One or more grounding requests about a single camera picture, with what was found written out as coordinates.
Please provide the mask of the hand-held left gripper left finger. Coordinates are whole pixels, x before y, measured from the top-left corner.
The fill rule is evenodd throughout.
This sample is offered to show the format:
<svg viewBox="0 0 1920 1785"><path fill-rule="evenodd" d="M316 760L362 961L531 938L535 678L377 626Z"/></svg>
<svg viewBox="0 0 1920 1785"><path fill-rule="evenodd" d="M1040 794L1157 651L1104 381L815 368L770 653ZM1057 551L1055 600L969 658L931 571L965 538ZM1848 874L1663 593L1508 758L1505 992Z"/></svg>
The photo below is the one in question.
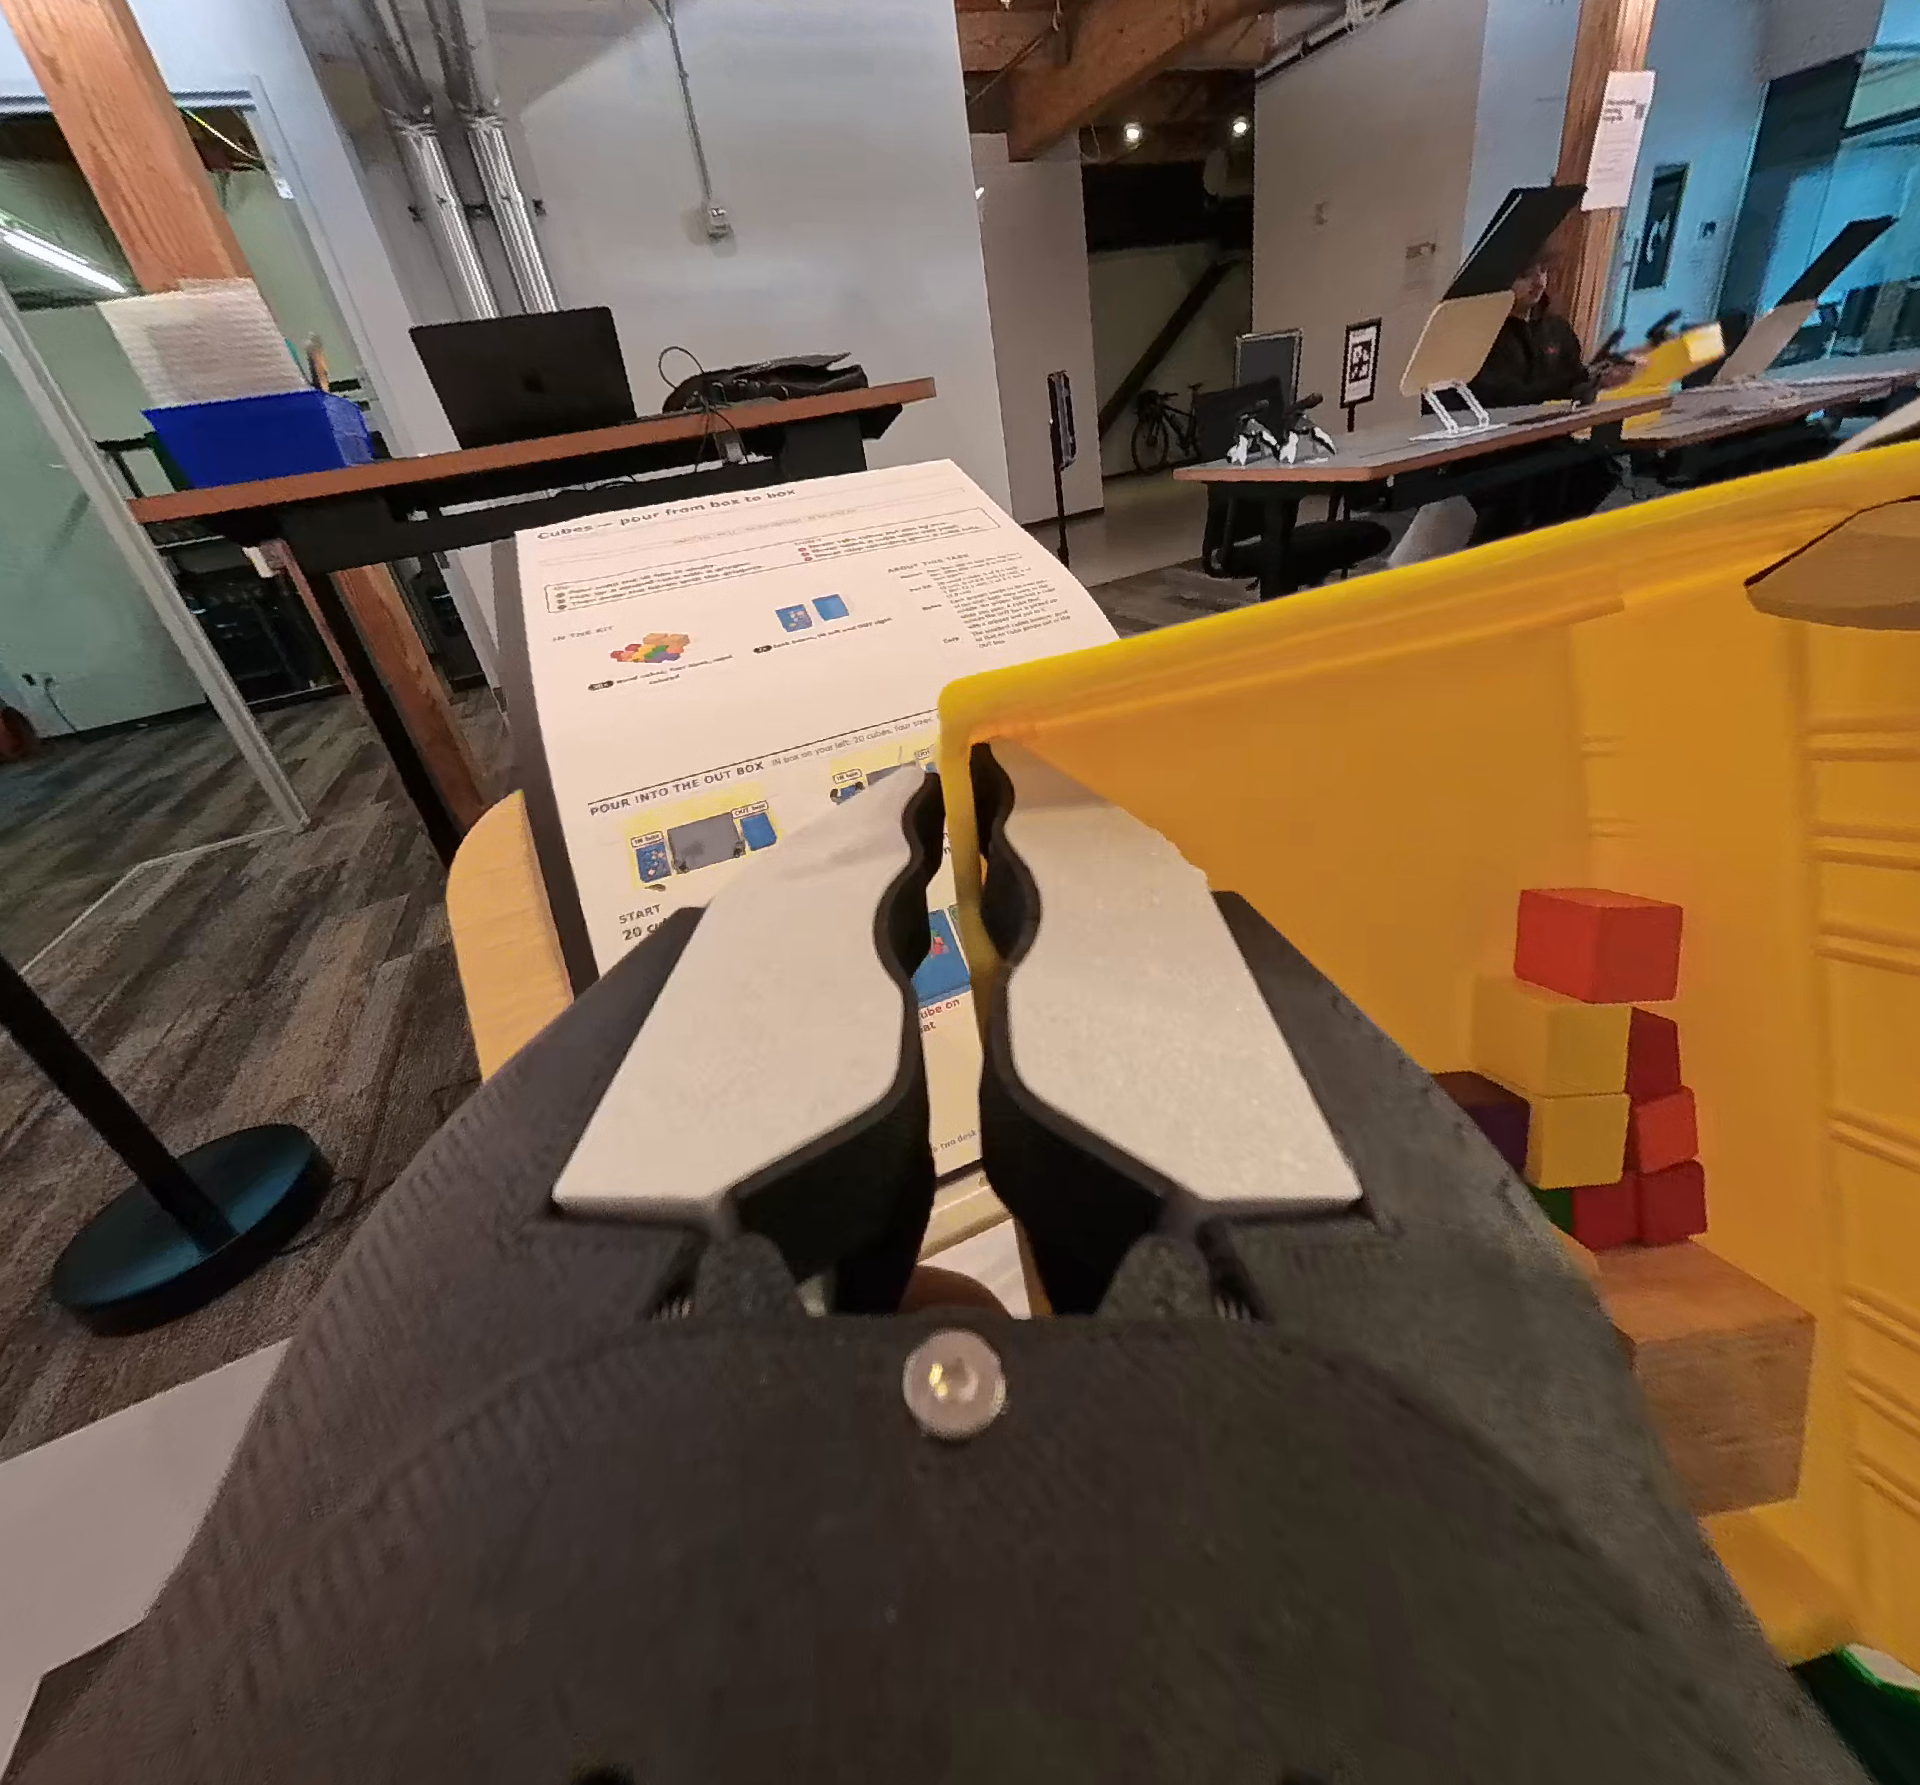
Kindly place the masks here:
<svg viewBox="0 0 1920 1785"><path fill-rule="evenodd" d="M937 1189L916 975L944 853L941 779L903 771L649 938L660 987L557 1212L757 1236L835 1310L894 1312Z"/></svg>

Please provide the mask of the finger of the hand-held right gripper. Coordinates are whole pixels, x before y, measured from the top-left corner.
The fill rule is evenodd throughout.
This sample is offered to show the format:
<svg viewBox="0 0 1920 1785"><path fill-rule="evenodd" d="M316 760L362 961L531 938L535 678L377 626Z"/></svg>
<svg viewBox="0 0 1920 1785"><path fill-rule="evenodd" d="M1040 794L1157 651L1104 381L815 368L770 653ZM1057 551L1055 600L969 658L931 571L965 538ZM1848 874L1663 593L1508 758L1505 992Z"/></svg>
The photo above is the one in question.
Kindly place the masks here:
<svg viewBox="0 0 1920 1785"><path fill-rule="evenodd" d="M1919 502L1865 509L1745 582L1763 615L1863 631L1919 628Z"/></svg>

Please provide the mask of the yellow plastic box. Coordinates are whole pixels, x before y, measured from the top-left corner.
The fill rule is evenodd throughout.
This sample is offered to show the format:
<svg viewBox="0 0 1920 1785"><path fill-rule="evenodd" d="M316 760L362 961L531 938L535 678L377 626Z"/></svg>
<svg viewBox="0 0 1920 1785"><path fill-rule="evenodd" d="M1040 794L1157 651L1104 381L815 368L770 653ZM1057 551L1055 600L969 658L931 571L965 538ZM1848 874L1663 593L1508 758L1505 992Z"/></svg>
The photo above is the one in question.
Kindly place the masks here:
<svg viewBox="0 0 1920 1785"><path fill-rule="evenodd" d="M1722 326L1712 320L1673 332L1630 358L1630 376L1618 397L1668 397L1696 371L1710 371L1725 356Z"/></svg>
<svg viewBox="0 0 1920 1785"><path fill-rule="evenodd" d="M1745 582L1916 502L1916 443L955 681L939 765L988 963L973 744L1010 736L1249 899L1421 1064L1471 1063L1524 889L1679 905L1707 1243L1815 1317L1763 1528L1916 1666L1916 631Z"/></svg>

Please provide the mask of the pile of coloured wooden cubes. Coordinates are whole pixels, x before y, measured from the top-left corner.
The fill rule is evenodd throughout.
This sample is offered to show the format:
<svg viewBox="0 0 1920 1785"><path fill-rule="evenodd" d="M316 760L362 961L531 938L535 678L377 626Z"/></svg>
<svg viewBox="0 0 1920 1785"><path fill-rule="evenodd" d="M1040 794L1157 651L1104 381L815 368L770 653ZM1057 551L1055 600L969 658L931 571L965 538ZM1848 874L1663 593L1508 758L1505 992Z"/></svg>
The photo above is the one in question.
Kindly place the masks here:
<svg viewBox="0 0 1920 1785"><path fill-rule="evenodd" d="M1695 1511L1794 1496L1813 1316L1704 1243L1698 1099L1671 1014L1679 905L1526 889L1510 969L1478 979L1454 1099L1590 1261Z"/></svg>

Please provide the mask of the green plastic box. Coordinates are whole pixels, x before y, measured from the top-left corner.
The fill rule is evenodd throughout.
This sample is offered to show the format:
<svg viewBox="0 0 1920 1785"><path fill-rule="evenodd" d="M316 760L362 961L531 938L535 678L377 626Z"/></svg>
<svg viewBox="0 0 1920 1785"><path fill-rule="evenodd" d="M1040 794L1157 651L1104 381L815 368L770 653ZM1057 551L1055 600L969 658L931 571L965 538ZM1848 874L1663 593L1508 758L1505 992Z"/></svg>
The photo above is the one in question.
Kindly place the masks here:
<svg viewBox="0 0 1920 1785"><path fill-rule="evenodd" d="M1866 1644L1792 1667L1855 1760L1880 1783L1919 1783L1919 1674Z"/></svg>

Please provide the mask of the grey desk with wood edge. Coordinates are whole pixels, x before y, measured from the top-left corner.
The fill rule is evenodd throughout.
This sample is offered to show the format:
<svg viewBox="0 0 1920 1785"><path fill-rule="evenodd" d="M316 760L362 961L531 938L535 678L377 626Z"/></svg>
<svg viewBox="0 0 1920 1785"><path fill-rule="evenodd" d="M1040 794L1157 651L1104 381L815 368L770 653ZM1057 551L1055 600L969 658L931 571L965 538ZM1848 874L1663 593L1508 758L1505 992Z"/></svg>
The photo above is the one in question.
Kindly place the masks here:
<svg viewBox="0 0 1920 1785"><path fill-rule="evenodd" d="M1306 452L1253 450L1181 468L1177 476L1210 495L1200 567L1211 577L1253 580L1263 600L1297 587L1294 551L1302 503L1329 505L1323 530L1371 503L1410 509L1472 500L1545 476L1611 461L1625 425L1668 407L1668 394L1615 394L1590 404L1535 404L1492 410L1469 429L1363 431L1310 441Z"/></svg>
<svg viewBox="0 0 1920 1785"><path fill-rule="evenodd" d="M1636 475L1673 487L1710 483L1806 463L1829 450L1848 427L1916 399L1916 385L1915 353L1800 381L1708 385L1629 421L1620 441Z"/></svg>

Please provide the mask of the bicycle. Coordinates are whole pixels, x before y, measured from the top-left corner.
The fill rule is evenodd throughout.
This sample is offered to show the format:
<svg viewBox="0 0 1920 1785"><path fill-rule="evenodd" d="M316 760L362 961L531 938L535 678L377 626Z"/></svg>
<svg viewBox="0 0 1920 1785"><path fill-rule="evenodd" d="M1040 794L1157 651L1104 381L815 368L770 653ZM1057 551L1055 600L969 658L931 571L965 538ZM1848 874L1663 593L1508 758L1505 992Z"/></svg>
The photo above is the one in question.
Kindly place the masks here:
<svg viewBox="0 0 1920 1785"><path fill-rule="evenodd" d="M1143 385L1136 393L1129 436L1136 472L1167 472L1193 466L1203 458L1198 449L1200 397L1200 381L1188 383L1184 390Z"/></svg>

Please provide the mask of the wood top standing desk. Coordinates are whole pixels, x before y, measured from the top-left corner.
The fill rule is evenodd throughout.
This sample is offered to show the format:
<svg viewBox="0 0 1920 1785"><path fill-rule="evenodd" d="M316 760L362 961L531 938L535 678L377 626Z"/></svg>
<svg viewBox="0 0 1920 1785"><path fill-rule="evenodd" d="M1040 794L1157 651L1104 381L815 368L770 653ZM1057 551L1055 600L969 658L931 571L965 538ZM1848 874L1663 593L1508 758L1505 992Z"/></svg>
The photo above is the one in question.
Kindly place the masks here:
<svg viewBox="0 0 1920 1785"><path fill-rule="evenodd" d="M520 530L610 509L862 472L868 445L931 378L797 400L754 400L717 417L672 410L636 423L501 445L256 479L138 500L138 524L203 523L245 544L275 542L339 651L349 687L443 865L487 809L479 773L425 658L377 615L369 590L339 583L401 558L483 548Z"/></svg>

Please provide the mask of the black framed board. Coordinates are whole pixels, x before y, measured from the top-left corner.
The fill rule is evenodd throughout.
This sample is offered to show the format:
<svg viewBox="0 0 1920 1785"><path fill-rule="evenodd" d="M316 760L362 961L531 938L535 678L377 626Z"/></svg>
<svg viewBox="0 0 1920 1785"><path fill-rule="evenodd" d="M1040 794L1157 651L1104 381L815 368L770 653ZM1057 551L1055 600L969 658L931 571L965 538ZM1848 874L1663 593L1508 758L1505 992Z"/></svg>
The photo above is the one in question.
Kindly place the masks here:
<svg viewBox="0 0 1920 1785"><path fill-rule="evenodd" d="M1291 423L1302 394L1300 373L1304 358L1304 331L1284 326L1236 334L1236 386L1253 388L1267 400L1267 410L1279 423Z"/></svg>

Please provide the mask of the black bag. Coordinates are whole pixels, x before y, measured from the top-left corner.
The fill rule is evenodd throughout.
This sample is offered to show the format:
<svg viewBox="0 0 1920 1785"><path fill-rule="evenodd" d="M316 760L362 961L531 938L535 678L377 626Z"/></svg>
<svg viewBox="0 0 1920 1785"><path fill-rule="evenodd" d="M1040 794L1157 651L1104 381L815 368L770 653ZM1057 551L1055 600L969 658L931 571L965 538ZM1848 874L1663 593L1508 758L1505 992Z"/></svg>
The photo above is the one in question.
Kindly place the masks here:
<svg viewBox="0 0 1920 1785"><path fill-rule="evenodd" d="M868 383L868 371L848 353L764 358L717 368L695 362L691 376L666 393L660 408L719 413L736 404L841 394Z"/></svg>

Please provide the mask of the black laptop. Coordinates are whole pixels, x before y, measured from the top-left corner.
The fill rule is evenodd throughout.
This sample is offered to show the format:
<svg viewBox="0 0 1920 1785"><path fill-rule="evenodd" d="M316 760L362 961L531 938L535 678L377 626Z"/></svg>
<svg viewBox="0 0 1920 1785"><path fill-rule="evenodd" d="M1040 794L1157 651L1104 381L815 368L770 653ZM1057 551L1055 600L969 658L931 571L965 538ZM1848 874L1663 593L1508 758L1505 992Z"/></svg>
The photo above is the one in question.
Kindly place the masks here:
<svg viewBox="0 0 1920 1785"><path fill-rule="evenodd" d="M412 326L409 340L462 450L639 420L607 307Z"/></svg>

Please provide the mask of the blue plastic crate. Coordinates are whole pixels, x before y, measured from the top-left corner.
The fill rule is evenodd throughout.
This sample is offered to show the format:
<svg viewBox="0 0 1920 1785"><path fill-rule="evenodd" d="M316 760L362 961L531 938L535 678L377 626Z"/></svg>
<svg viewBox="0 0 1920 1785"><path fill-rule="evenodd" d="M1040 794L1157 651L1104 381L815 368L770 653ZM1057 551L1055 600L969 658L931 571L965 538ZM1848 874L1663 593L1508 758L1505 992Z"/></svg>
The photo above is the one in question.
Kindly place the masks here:
<svg viewBox="0 0 1920 1785"><path fill-rule="evenodd" d="M307 385L197 404L150 404L143 415L187 490L336 472L377 461L362 408Z"/></svg>

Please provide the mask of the silver round pipes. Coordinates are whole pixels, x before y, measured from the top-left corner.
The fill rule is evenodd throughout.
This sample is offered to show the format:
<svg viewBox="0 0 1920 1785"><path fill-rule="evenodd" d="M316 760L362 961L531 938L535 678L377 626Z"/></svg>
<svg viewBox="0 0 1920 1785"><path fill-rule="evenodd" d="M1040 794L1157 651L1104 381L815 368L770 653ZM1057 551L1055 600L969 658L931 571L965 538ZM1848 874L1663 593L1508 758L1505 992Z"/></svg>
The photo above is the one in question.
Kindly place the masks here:
<svg viewBox="0 0 1920 1785"><path fill-rule="evenodd" d="M412 205L443 260L449 290L468 319L507 309L474 233L474 218L450 164L441 117L449 113L468 144L508 280L513 309L554 313L557 290L542 249L532 199L523 185L501 106L483 0L420 0L441 79L431 82L405 33L398 0L330 0L389 128Z"/></svg>

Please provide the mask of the bubble wrap roll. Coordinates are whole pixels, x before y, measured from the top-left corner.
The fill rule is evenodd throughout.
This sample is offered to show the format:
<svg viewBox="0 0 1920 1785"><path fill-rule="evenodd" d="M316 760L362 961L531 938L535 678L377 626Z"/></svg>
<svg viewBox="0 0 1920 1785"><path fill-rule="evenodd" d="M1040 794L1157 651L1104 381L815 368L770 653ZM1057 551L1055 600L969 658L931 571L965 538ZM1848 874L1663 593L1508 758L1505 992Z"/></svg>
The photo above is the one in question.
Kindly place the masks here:
<svg viewBox="0 0 1920 1785"><path fill-rule="evenodd" d="M252 275L104 297L100 314L149 404L203 404L309 386L298 353Z"/></svg>

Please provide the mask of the wooden support post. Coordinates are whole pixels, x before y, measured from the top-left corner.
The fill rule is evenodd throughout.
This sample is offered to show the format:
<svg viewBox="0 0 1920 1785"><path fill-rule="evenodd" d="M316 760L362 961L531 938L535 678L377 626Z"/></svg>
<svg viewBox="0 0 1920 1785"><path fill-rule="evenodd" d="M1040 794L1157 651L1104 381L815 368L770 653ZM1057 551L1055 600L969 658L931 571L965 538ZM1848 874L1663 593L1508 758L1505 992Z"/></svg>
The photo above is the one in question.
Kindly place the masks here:
<svg viewBox="0 0 1920 1785"><path fill-rule="evenodd" d="M138 283L149 291L208 280L254 283L130 1L5 0L5 15ZM344 678L449 865L490 798L392 571L312 573L286 541L270 548L327 631Z"/></svg>

